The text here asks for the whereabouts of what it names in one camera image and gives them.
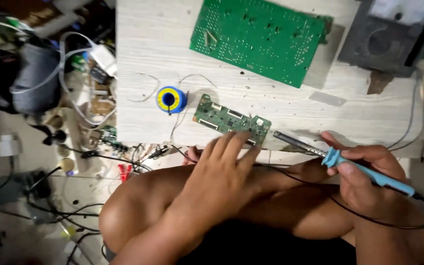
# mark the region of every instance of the floor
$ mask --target floor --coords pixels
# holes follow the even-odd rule
[[[41,144],[44,136],[30,128],[20,116],[12,116],[0,112],[0,135],[14,133],[20,138],[22,154],[16,159],[17,172],[30,171],[43,168],[47,171],[56,167],[56,150]],[[149,160],[146,164],[152,168],[177,166],[182,161],[178,153],[168,155],[159,160]],[[259,162],[287,163],[285,154],[274,153],[271,155],[264,151],[258,157]],[[73,211],[91,203],[105,202],[109,195],[120,184],[116,163],[111,165],[107,161],[91,160],[91,170],[78,176],[66,177],[55,174],[50,178],[54,187],[54,201],[59,209]],[[424,165],[413,160],[409,165],[408,160],[403,161],[404,167],[409,171],[414,185],[424,193]],[[0,176],[7,174],[9,163],[7,158],[0,158]],[[18,211],[25,214],[22,202],[9,205],[8,210]],[[79,223],[97,228],[96,218],[82,216],[74,218]],[[0,231],[5,231],[7,237],[3,239],[3,247],[0,249],[0,264],[14,264],[17,260],[28,257],[37,257],[45,265],[59,265],[66,262],[66,257],[72,250],[67,245],[67,239],[62,237],[62,229],[59,225],[33,226],[32,222],[21,220],[17,217],[0,214]],[[102,238],[93,236],[87,238],[83,249],[88,253],[94,264],[107,264],[101,255]],[[75,255],[80,264],[89,264],[87,260]]]

